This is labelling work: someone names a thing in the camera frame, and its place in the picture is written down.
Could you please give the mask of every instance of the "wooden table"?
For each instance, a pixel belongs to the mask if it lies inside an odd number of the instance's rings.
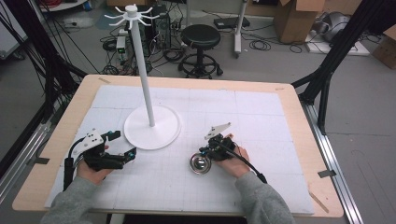
[[[344,214],[331,179],[320,178],[318,175],[318,172],[326,170],[326,166],[295,89],[290,84],[166,77],[149,77],[148,83],[150,87],[263,91],[278,94],[315,208],[312,217],[341,217]],[[96,92],[101,85],[108,84],[141,86],[139,77],[86,76],[41,153],[42,158],[50,158],[49,163],[35,165],[12,204],[15,210],[47,210],[44,204],[64,154],[72,145],[77,129],[91,107]]]

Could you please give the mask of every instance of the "box flap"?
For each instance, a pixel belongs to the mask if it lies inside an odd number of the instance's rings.
[[[325,0],[296,0],[297,11],[317,11],[323,10]]]
[[[282,6],[285,6],[289,1],[291,1],[291,0],[279,0],[280,4]]]
[[[386,30],[384,34],[396,40],[396,24],[390,27],[388,30]]]

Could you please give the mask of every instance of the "gray sleeve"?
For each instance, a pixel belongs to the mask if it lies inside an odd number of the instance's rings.
[[[92,208],[92,195],[97,188],[89,180],[76,176],[67,190],[55,197],[40,223],[91,223],[87,213]]]
[[[263,184],[252,172],[235,182],[242,196],[242,207],[248,224],[295,223],[283,198],[270,185]]]

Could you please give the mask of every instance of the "hand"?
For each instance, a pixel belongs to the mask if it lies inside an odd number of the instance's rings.
[[[95,185],[100,185],[103,179],[112,171],[110,169],[103,169],[96,172],[88,166],[87,162],[82,160],[78,163],[77,176],[87,179]]]
[[[247,161],[249,161],[248,153],[244,148],[235,147],[234,152],[240,152],[240,156],[244,157]],[[225,171],[227,171],[230,175],[236,178],[239,178],[250,171],[250,168],[244,162],[237,158],[231,158],[224,161],[216,161],[216,164],[221,166]]]

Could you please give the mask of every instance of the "white round base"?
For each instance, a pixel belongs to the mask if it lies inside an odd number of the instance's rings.
[[[152,110],[154,127],[149,126],[149,115],[145,106],[138,107],[125,121],[125,136],[135,147],[148,150],[167,147],[180,133],[180,119],[173,109],[154,105]]]

